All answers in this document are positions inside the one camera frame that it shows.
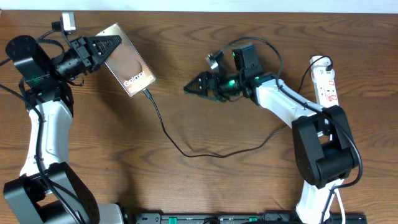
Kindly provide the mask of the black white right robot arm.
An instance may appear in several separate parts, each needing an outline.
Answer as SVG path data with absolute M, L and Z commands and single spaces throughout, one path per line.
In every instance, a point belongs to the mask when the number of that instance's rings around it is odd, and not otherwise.
M 210 69 L 183 89 L 219 102 L 243 96 L 281 119 L 292 130 L 295 163 L 304 179 L 294 220 L 329 222 L 333 198 L 347 187 L 344 180 L 354 168 L 363 171 L 346 113 L 338 104 L 333 62 L 324 56 L 312 57 L 308 71 L 317 99 L 312 102 L 289 88 L 280 73 L 265 71 L 252 40 L 247 37 L 245 44 L 226 45 L 232 50 L 236 73 L 227 73 L 222 65 L 224 50 L 220 49 L 207 56 Z

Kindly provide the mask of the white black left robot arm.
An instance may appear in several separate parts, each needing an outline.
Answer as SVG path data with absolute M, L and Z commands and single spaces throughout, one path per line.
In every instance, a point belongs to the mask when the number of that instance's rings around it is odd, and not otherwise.
M 6 53 L 22 74 L 17 97 L 31 120 L 29 151 L 20 176 L 4 185 L 7 204 L 20 223 L 127 223 L 119 204 L 100 204 L 68 163 L 74 79 L 105 63 L 118 35 L 79 37 L 50 58 L 45 39 L 13 38 Z

